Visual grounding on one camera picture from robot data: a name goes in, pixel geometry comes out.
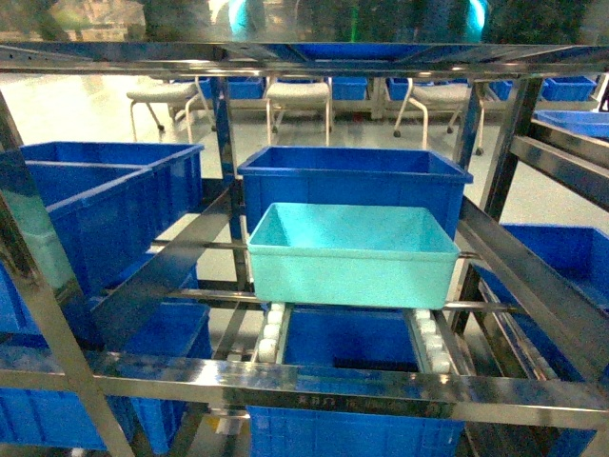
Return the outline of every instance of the light green plastic bin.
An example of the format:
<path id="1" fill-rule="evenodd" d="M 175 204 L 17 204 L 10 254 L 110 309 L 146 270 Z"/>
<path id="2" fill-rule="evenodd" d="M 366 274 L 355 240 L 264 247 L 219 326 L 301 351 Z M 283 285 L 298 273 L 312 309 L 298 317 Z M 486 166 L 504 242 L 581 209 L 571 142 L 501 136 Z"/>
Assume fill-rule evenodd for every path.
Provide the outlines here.
<path id="1" fill-rule="evenodd" d="M 442 308 L 459 256 L 427 209 L 296 203 L 248 248 L 261 300 L 382 308 Z"/>

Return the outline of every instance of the chair leg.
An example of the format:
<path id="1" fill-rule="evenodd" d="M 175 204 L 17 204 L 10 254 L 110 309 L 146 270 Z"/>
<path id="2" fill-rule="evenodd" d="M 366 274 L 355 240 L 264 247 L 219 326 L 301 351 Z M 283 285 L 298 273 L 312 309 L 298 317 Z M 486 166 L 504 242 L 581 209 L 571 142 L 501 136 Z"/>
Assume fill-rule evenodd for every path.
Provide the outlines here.
<path id="1" fill-rule="evenodd" d="M 137 143 L 137 133 L 135 133 L 135 119 L 133 117 L 133 107 L 137 104 L 135 100 L 131 102 L 131 106 L 129 107 L 129 112 L 131 114 L 131 131 L 133 132 L 133 142 Z"/>
<path id="2" fill-rule="evenodd" d="M 330 126 L 332 125 L 332 109 L 329 99 L 325 102 L 325 145 L 330 146 Z"/>
<path id="3" fill-rule="evenodd" d="M 457 118 L 461 114 L 461 110 L 461 108 L 457 108 L 455 109 L 455 112 L 453 112 L 453 116 L 450 118 L 450 121 L 448 121 L 448 126 L 446 127 L 447 133 L 452 133 L 453 131 L 455 131 L 455 122 L 457 122 Z"/>
<path id="4" fill-rule="evenodd" d="M 476 147 L 476 155 L 483 155 L 484 148 L 482 141 L 484 140 L 484 107 L 480 108 L 480 123 L 478 124 L 478 146 Z"/>
<path id="5" fill-rule="evenodd" d="M 266 141 L 268 145 L 271 146 L 271 123 L 270 123 L 270 100 L 266 100 Z"/>
<path id="6" fill-rule="evenodd" d="M 209 109 L 209 106 L 207 105 L 207 100 L 205 98 L 204 95 L 202 95 L 203 97 L 203 110 L 206 112 L 206 117 L 209 120 L 209 124 L 211 125 L 211 129 L 213 131 L 216 130 L 216 123 L 213 119 L 213 116 L 211 115 L 211 110 Z"/>
<path id="7" fill-rule="evenodd" d="M 165 126 L 159 122 L 159 118 L 156 117 L 156 113 L 152 109 L 152 106 L 150 105 L 150 103 L 146 103 L 146 106 L 148 108 L 148 111 L 150 111 L 150 114 L 152 115 L 152 119 L 154 119 L 154 122 L 156 123 L 156 128 L 159 131 L 165 131 Z"/>
<path id="8" fill-rule="evenodd" d="M 188 142 L 189 143 L 193 143 L 192 140 L 192 124 L 190 121 L 190 107 L 192 107 L 192 104 L 194 102 L 196 102 L 198 99 L 200 98 L 199 94 L 195 95 L 194 97 L 192 97 L 190 100 L 187 101 L 187 105 L 184 108 L 184 112 L 187 116 L 187 132 L 188 132 Z"/>
<path id="9" fill-rule="evenodd" d="M 273 133 L 277 133 L 279 131 L 279 126 L 284 121 L 285 109 L 282 109 L 281 111 L 279 111 L 279 114 L 277 115 L 277 119 L 275 119 L 275 111 L 273 110 L 273 107 L 270 108 L 270 113 L 271 113 L 270 117 L 273 120 L 273 128 L 272 128 Z"/>
<path id="10" fill-rule="evenodd" d="M 393 136 L 396 138 L 400 138 L 402 134 L 400 133 L 400 124 L 402 123 L 403 112 L 406 110 L 406 105 L 410 101 L 410 94 L 412 93 L 412 89 L 414 87 L 414 82 L 411 78 L 408 78 L 408 91 L 406 92 L 405 97 L 403 98 L 402 106 L 400 107 L 400 112 L 398 113 L 398 119 L 396 119 L 396 124 L 393 127 Z"/>
<path id="11" fill-rule="evenodd" d="M 427 133 L 429 130 L 429 112 L 427 107 L 416 98 L 410 100 L 410 103 L 422 111 L 422 148 L 427 149 Z"/>

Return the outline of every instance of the white chair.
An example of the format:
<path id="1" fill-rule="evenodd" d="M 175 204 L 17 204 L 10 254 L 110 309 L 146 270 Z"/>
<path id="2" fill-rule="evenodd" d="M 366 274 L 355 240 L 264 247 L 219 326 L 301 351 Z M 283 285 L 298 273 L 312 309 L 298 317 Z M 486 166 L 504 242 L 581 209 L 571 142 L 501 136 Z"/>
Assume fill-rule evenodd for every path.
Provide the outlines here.
<path id="1" fill-rule="evenodd" d="M 199 86 L 199 77 L 195 77 L 194 83 L 164 83 L 154 86 L 146 86 L 143 88 L 130 90 L 127 92 L 127 97 L 131 100 L 130 114 L 131 114 L 131 129 L 133 130 L 133 141 L 137 142 L 137 133 L 135 131 L 135 118 L 133 117 L 133 107 L 138 103 L 143 103 L 147 106 L 156 127 L 159 131 L 165 131 L 165 126 L 159 122 L 159 118 L 156 116 L 152 106 L 152 103 L 167 103 L 170 105 L 184 104 L 184 111 L 186 114 L 187 121 L 187 132 L 188 142 L 192 143 L 192 125 L 190 119 L 190 113 L 193 111 L 195 102 L 203 102 L 203 107 L 206 112 L 206 117 L 211 124 L 211 128 L 215 129 L 213 117 L 209 112 L 207 101 L 203 95 L 203 91 Z"/>
<path id="2" fill-rule="evenodd" d="M 328 78 L 327 83 L 284 83 L 273 78 L 268 84 L 265 99 L 266 138 L 269 145 L 272 143 L 272 134 L 277 133 L 284 118 L 286 107 L 325 105 L 325 145 L 329 146 L 332 131 L 332 78 Z M 275 110 L 280 111 L 277 118 Z"/>
<path id="3" fill-rule="evenodd" d="M 402 106 L 398 119 L 393 128 L 393 136 L 400 138 L 400 123 L 402 122 L 403 112 L 406 105 L 410 103 L 422 111 L 422 148 L 427 149 L 427 136 L 429 128 L 429 111 L 427 106 L 444 104 L 448 106 L 458 106 L 450 118 L 446 131 L 452 133 L 457 117 L 467 104 L 469 98 L 469 87 L 467 84 L 446 84 L 437 86 L 416 86 L 412 78 L 408 78 L 408 91 L 403 98 Z M 482 154 L 482 128 L 484 126 L 484 105 L 481 103 L 481 120 L 478 128 L 478 146 L 476 155 Z"/>

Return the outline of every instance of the floor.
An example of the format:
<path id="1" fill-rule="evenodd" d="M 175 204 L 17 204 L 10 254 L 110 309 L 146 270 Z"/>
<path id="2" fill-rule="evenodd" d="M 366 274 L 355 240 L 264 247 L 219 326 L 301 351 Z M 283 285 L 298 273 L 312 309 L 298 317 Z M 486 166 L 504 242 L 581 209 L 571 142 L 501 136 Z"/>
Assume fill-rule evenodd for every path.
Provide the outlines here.
<path id="1" fill-rule="evenodd" d="M 55 140 L 131 141 L 129 102 L 125 92 L 138 84 L 150 83 L 147 78 L 130 76 L 0 75 L 0 90 L 7 99 L 25 144 Z M 136 108 L 139 140 L 186 142 L 184 122 L 174 125 L 164 106 L 155 109 L 161 122 L 166 125 L 166 133 L 159 135 L 146 108 L 140 106 Z M 465 195 L 475 202 L 481 199 L 500 121 L 501 119 L 489 122 L 484 129 L 485 155 L 472 158 L 470 172 L 474 175 L 474 184 L 466 187 Z M 417 121 L 404 121 L 401 138 L 393 137 L 392 124 L 388 120 L 370 121 L 367 115 L 339 115 L 331 142 L 333 146 L 420 148 L 422 129 Z M 235 112 L 233 126 L 237 159 L 242 163 L 266 144 L 264 114 Z M 215 133 L 211 131 L 202 113 L 197 115 L 193 131 L 197 141 L 205 145 L 202 154 L 204 176 L 220 177 Z M 456 137 L 457 133 L 446 133 L 444 121 L 434 123 L 429 130 L 429 148 L 451 157 Z M 287 116 L 276 136 L 276 142 L 282 145 L 320 146 L 323 141 L 324 124 L 312 114 Z M 182 227 L 190 219 L 186 216 L 178 226 Z M 591 225 L 609 232 L 607 213 L 523 165 L 519 165 L 502 221 Z M 166 233 L 165 236 L 169 237 L 171 233 Z M 218 241 L 229 241 L 228 237 L 225 230 Z M 231 255 L 229 251 L 207 252 L 198 265 L 199 277 L 234 280 Z M 229 313 L 230 311 L 217 309 L 213 311 L 212 338 L 216 344 Z M 252 341 L 260 324 L 260 313 L 251 311 L 244 321 L 243 335 Z M 200 433 L 208 435 L 210 431 L 202 427 Z M 198 439 L 189 455 L 223 455 L 226 454 L 223 449 L 227 446 L 240 449 L 238 454 L 246 453 L 246 443 L 231 444 L 219 438 L 215 440 L 218 441 L 217 448 L 210 445 L 207 439 Z M 0 456 L 57 455 L 53 452 L 55 451 L 44 454 L 39 448 L 19 448 L 17 451 L 14 447 L 0 447 Z"/>

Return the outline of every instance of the plastic storage bin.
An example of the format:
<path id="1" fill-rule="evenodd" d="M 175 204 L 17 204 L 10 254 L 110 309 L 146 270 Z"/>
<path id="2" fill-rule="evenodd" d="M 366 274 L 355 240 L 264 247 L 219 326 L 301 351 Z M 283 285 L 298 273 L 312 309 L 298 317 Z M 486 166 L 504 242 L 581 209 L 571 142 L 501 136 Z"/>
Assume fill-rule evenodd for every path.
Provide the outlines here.
<path id="1" fill-rule="evenodd" d="M 108 401 L 130 440 L 134 427 L 125 399 Z M 0 388 L 0 442 L 106 449 L 76 394 L 16 388 Z"/>
<path id="2" fill-rule="evenodd" d="M 351 364 L 372 369 L 393 366 L 393 370 L 404 367 L 417 371 L 403 315 L 387 310 L 296 307 L 285 362 L 336 368 Z M 324 391 L 319 381 L 311 383 Z M 270 407 L 247 410 L 251 416 L 252 457 L 452 456 L 464 425 L 448 420 L 331 411 Z"/>
<path id="3" fill-rule="evenodd" d="M 495 92 L 497 98 L 507 100 L 513 85 L 512 81 L 493 81 L 488 84 L 488 87 Z"/>
<path id="4" fill-rule="evenodd" d="M 125 352 L 208 359 L 211 357 L 208 321 L 209 307 L 206 305 L 164 303 L 127 343 Z M 137 372 L 121 371 L 127 376 L 138 376 Z M 132 398 L 131 403 L 152 451 L 155 454 L 168 452 L 187 403 L 148 398 Z"/>
<path id="5" fill-rule="evenodd" d="M 580 135 L 609 138 L 609 112 L 535 111 L 535 117 Z"/>
<path id="6" fill-rule="evenodd" d="M 133 165 L 154 173 L 153 198 L 156 234 L 161 234 L 203 199 L 201 145 L 145 143 L 45 143 L 25 146 L 26 160 Z"/>
<path id="7" fill-rule="evenodd" d="M 364 100 L 368 87 L 366 78 L 332 78 L 332 98 L 334 100 Z"/>
<path id="8" fill-rule="evenodd" d="M 609 238 L 604 233 L 589 227 L 504 227 L 599 308 L 609 311 Z M 477 270 L 502 302 L 516 303 L 495 274 L 480 267 Z M 561 379 L 580 380 L 577 371 L 530 317 L 518 314 L 512 317 Z"/>
<path id="9" fill-rule="evenodd" d="M 150 246 L 155 236 L 150 169 L 30 163 L 29 171 L 85 294 L 97 292 Z M 27 214 L 27 201 L 22 203 L 22 217 L 33 221 L 26 236 L 40 247 L 42 261 L 48 259 L 47 270 L 55 271 L 51 282 L 60 285 L 63 278 L 56 276 L 64 270 L 50 263 L 56 240 L 44 221 L 35 223 L 35 215 Z"/>
<path id="10" fill-rule="evenodd" d="M 228 78 L 228 92 L 233 100 L 259 100 L 265 94 L 265 79 L 234 76 Z"/>
<path id="11" fill-rule="evenodd" d="M 248 250 L 263 301 L 389 308 L 442 308 L 459 256 L 427 209 L 292 203 Z"/>
<path id="12" fill-rule="evenodd" d="M 423 207 L 449 236 L 472 175 L 436 152 L 403 149 L 270 147 L 239 167 L 247 230 L 271 203 Z"/>
<path id="13" fill-rule="evenodd" d="M 597 86 L 597 83 L 585 76 L 548 78 L 545 83 L 543 98 L 565 102 L 585 102 Z"/>
<path id="14" fill-rule="evenodd" d="M 434 83 L 417 82 L 416 86 L 433 86 Z M 408 78 L 387 78 L 387 89 L 389 90 L 389 98 L 395 101 L 401 101 L 408 92 Z"/>

